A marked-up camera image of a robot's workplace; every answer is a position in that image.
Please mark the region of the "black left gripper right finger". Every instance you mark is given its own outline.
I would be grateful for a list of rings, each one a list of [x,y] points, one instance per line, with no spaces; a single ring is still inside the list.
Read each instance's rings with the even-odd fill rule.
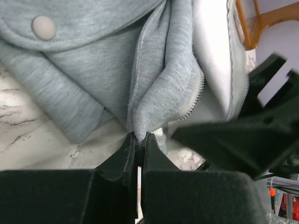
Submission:
[[[144,146],[141,206],[148,224],[265,224],[252,179],[240,172],[182,171],[159,149]]]

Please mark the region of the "grey zip-up jacket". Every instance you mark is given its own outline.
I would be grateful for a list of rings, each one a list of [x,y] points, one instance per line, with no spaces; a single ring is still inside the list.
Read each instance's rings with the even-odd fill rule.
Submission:
[[[238,116],[249,85],[233,0],[3,0],[0,59],[75,143]]]

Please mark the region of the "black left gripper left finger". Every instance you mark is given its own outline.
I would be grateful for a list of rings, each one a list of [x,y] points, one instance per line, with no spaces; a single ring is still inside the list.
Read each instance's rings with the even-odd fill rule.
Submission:
[[[3,224],[133,224],[138,216],[135,136],[94,169],[6,170]]]

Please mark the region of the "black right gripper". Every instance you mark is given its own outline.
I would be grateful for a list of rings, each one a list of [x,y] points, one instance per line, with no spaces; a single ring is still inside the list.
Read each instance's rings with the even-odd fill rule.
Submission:
[[[250,73],[249,90],[237,119],[178,128],[172,139],[224,170],[257,180],[266,172],[295,180],[299,167],[299,76],[290,70],[287,81],[266,105],[258,98],[286,60],[270,55]]]

